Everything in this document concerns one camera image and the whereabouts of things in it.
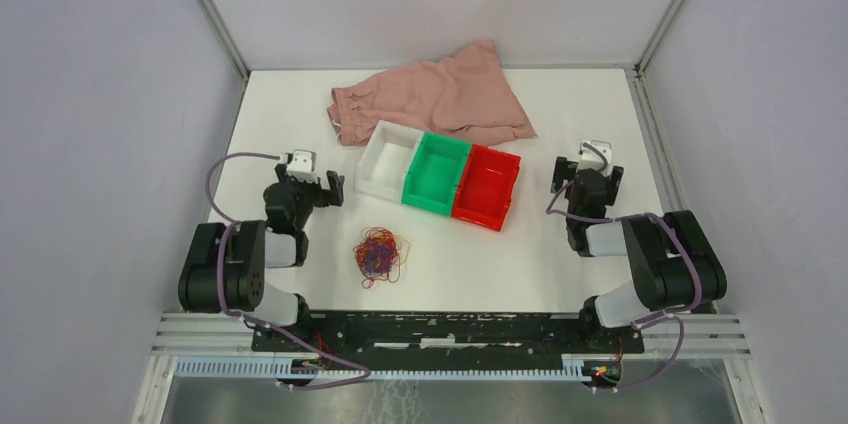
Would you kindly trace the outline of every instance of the purple cable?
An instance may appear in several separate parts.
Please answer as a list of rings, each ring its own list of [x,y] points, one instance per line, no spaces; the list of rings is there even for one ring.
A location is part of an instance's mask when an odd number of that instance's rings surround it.
[[[677,355],[680,354],[680,349],[683,347],[683,319],[681,319],[677,316],[666,316],[662,319],[658,319],[658,320],[652,322],[651,324],[649,324],[646,327],[655,326],[655,325],[657,325],[661,322],[665,322],[665,321],[677,321],[677,325],[680,327],[680,334],[677,337],[677,345],[674,346],[674,351],[671,353],[671,356],[668,358],[668,360],[665,362],[665,364],[663,364],[663,367],[661,367],[659,371],[654,373],[654,375],[652,375],[651,377],[646,377],[645,379],[641,379],[641,380],[638,380],[636,382],[631,382],[630,384],[625,384],[623,386],[616,386],[616,387],[610,388],[610,389],[603,388],[603,387],[593,387],[591,389],[593,389],[593,390],[597,389],[597,390],[602,391],[602,392],[608,392],[608,393],[613,394],[613,393],[624,391],[624,390],[627,390],[627,389],[633,389],[634,387],[644,386],[645,384],[650,384],[650,383],[656,381],[657,379],[659,379],[660,377],[662,377],[662,375],[665,374],[671,368],[671,365],[674,364],[674,361],[677,360]]]
[[[592,152],[594,152],[595,154],[597,154],[598,157],[600,157],[601,160],[604,162],[603,166],[601,166],[601,169],[602,170],[606,169],[607,164],[608,164],[607,159],[606,159],[606,157],[604,157],[604,155],[597,148],[595,148],[594,146],[592,146],[589,143],[583,143],[583,147],[585,147],[585,148],[591,150]],[[568,219],[574,219],[575,221],[586,222],[586,223],[589,223],[589,224],[609,224],[611,222],[620,221],[622,219],[627,219],[627,218],[630,218],[630,217],[642,217],[642,216],[647,217],[648,219],[654,221],[658,226],[660,226],[660,228],[663,231],[665,231],[666,235],[668,235],[668,238],[671,241],[671,243],[674,245],[674,248],[677,250],[677,253],[680,254],[681,258],[683,258],[683,263],[686,265],[686,269],[689,271],[689,276],[692,278],[692,284],[695,288],[695,296],[692,299],[691,303],[689,303],[689,304],[687,304],[683,307],[674,308],[674,309],[670,309],[670,310],[672,312],[691,311],[692,309],[694,309],[695,307],[697,307],[701,303],[701,299],[703,299],[703,297],[704,297],[704,295],[703,295],[704,289],[701,285],[701,278],[698,276],[698,270],[695,268],[695,263],[692,262],[692,258],[689,257],[689,253],[686,252],[686,249],[684,249],[683,243],[680,242],[680,239],[677,238],[674,231],[670,227],[668,227],[668,224],[666,224],[665,221],[663,221],[660,216],[658,216],[658,215],[656,215],[652,212],[645,212],[643,214],[634,214],[634,215],[631,215],[631,216],[617,217],[615,219],[611,219],[609,217],[591,218],[591,217],[577,216],[577,215],[574,215],[574,214],[571,214],[571,213],[568,213],[568,212],[565,212],[565,211],[560,211],[558,209],[554,209],[553,207],[554,207],[554,204],[556,204],[557,199],[559,199],[559,196],[561,196],[562,193],[565,192],[566,188],[568,188],[568,186],[570,186],[570,185],[571,185],[571,181],[565,183],[559,189],[559,191],[557,191],[556,194],[554,194],[553,199],[551,199],[551,202],[548,203],[548,207],[545,208],[545,214],[548,214],[548,215],[557,214],[557,215],[560,215],[560,216],[564,216]],[[665,316],[664,312],[657,312],[657,313],[651,314],[649,316],[643,317],[642,319],[637,319],[636,323],[639,324],[640,326],[644,327],[644,325],[646,323],[651,323],[652,321],[654,321],[656,319],[661,319],[661,318],[663,318],[663,316]]]
[[[592,146],[589,143],[583,143],[583,147],[594,152],[595,154],[598,155],[598,157],[601,158],[601,161],[603,161],[603,165],[601,166],[601,170],[599,172],[603,172],[603,170],[606,169],[607,165],[609,164],[606,157],[604,157],[603,153],[601,153],[597,148],[595,148],[594,146]],[[671,308],[671,309],[667,309],[665,311],[655,312],[653,314],[650,314],[648,316],[645,316],[641,319],[637,319],[636,321],[634,321],[634,323],[641,329],[647,329],[647,328],[653,327],[653,326],[655,326],[655,325],[657,325],[661,322],[665,322],[665,321],[669,321],[669,320],[677,321],[677,324],[680,326],[680,336],[677,338],[677,346],[674,348],[674,352],[671,353],[671,356],[668,358],[668,361],[666,361],[666,363],[663,365],[663,367],[659,371],[657,371],[657,373],[654,374],[653,376],[642,379],[640,381],[633,382],[631,384],[627,384],[627,385],[624,385],[624,386],[621,386],[621,387],[617,387],[616,388],[617,390],[610,391],[610,392],[618,392],[618,391],[624,390],[624,389],[632,389],[634,387],[638,387],[638,386],[641,386],[643,384],[653,382],[654,380],[656,380],[657,378],[659,378],[660,376],[665,374],[666,371],[668,371],[668,369],[671,367],[671,365],[677,359],[677,355],[680,353],[680,348],[683,346],[683,336],[684,336],[683,320],[680,319],[677,316],[669,316],[666,313],[669,312],[669,311],[670,312],[691,311],[692,309],[697,307],[701,303],[701,299],[703,299],[704,290],[703,290],[703,286],[701,284],[701,278],[698,276],[698,270],[695,268],[695,263],[692,262],[692,258],[689,256],[689,253],[686,252],[686,249],[683,247],[683,243],[680,242],[680,239],[677,238],[674,231],[670,227],[668,227],[668,224],[666,224],[665,221],[663,221],[660,216],[658,216],[658,215],[656,215],[652,212],[646,212],[646,213],[643,213],[643,214],[634,214],[632,216],[624,216],[624,217],[617,217],[615,219],[611,219],[611,218],[607,218],[607,217],[604,217],[604,218],[582,217],[582,216],[577,216],[577,215],[574,215],[574,214],[571,214],[571,213],[568,213],[568,212],[565,212],[565,211],[560,211],[558,209],[554,209],[553,207],[554,207],[554,204],[556,204],[557,199],[559,199],[559,196],[561,196],[565,192],[565,190],[568,188],[568,186],[570,186],[570,185],[571,185],[571,181],[565,183],[559,189],[559,191],[557,191],[556,194],[554,194],[554,197],[553,197],[553,199],[551,199],[551,202],[548,204],[548,207],[545,208],[545,214],[548,214],[548,215],[557,214],[557,215],[560,215],[560,216],[564,216],[568,219],[574,219],[576,221],[586,222],[586,223],[589,223],[589,224],[609,224],[611,222],[620,221],[622,219],[627,219],[629,217],[640,217],[640,216],[647,217],[650,220],[654,221],[658,226],[660,226],[660,228],[666,233],[669,240],[674,245],[674,248],[677,250],[677,253],[680,254],[681,258],[683,258],[683,263],[686,265],[686,269],[689,271],[689,276],[692,278],[692,285],[695,288],[695,296],[692,299],[691,303],[689,303],[689,304],[687,304],[683,307],[680,307],[680,308]]]
[[[232,159],[234,157],[259,157],[262,159],[273,159],[275,161],[280,159],[280,156],[275,156],[273,154],[262,154],[261,152],[234,152],[218,159],[217,161],[215,161],[215,164],[212,164],[212,167],[209,168],[209,172],[206,173],[206,199],[209,200],[209,204],[212,205],[212,209],[215,209],[215,212],[217,212],[221,217],[224,218],[225,221],[229,223],[236,222],[236,220],[225,214],[224,211],[222,211],[221,208],[218,207],[217,204],[215,204],[215,199],[212,197],[212,176],[215,174],[215,169],[218,169],[221,164],[226,162],[228,159]]]
[[[320,350],[316,347],[313,347],[311,344],[309,344],[308,342],[306,342],[306,341],[300,339],[299,337],[295,336],[294,334],[292,334],[291,332],[289,332],[288,330],[286,330],[283,327],[277,326],[275,324],[271,324],[270,322],[267,322],[267,321],[264,321],[262,319],[253,317],[253,316],[248,315],[248,314],[242,314],[241,312],[230,310],[230,308],[227,306],[227,299],[226,299],[225,294],[224,294],[224,292],[225,292],[224,291],[224,255],[226,254],[227,241],[229,241],[230,235],[233,233],[233,230],[235,230],[235,228],[238,224],[239,224],[238,222],[231,222],[227,226],[227,228],[224,229],[224,234],[221,236],[221,245],[218,246],[218,261],[217,261],[217,268],[216,268],[216,271],[217,271],[216,272],[216,281],[217,282],[216,282],[216,284],[217,284],[217,288],[218,288],[218,304],[221,306],[221,312],[223,312],[224,314],[226,314],[227,316],[230,316],[230,317],[243,318],[245,321],[252,322],[253,324],[256,324],[257,326],[270,327],[271,329],[273,329],[273,330],[279,332],[280,334],[286,336],[287,338],[291,339],[294,343],[298,344],[299,346],[303,347],[304,349],[306,349],[310,352],[314,352],[315,354],[318,354],[319,356],[321,356],[325,359],[329,359],[329,360],[331,360],[335,363],[338,363],[338,364],[341,364],[343,366],[362,371],[364,373],[364,374],[361,374],[361,375],[356,376],[356,377],[351,377],[349,379],[343,379],[341,381],[328,382],[326,384],[318,384],[318,385],[315,385],[315,386],[303,386],[303,387],[290,386],[289,388],[293,391],[318,391],[318,390],[321,390],[321,389],[331,389],[333,387],[345,386],[345,385],[348,385],[348,384],[355,384],[357,382],[362,382],[365,379],[368,379],[368,376],[371,375],[370,369],[368,369],[364,366],[361,366],[359,364],[356,364],[354,362],[350,362],[348,360],[345,360],[345,359],[342,359],[340,357],[336,357],[332,354],[326,353],[326,352],[324,352],[324,351],[322,351],[322,350]]]

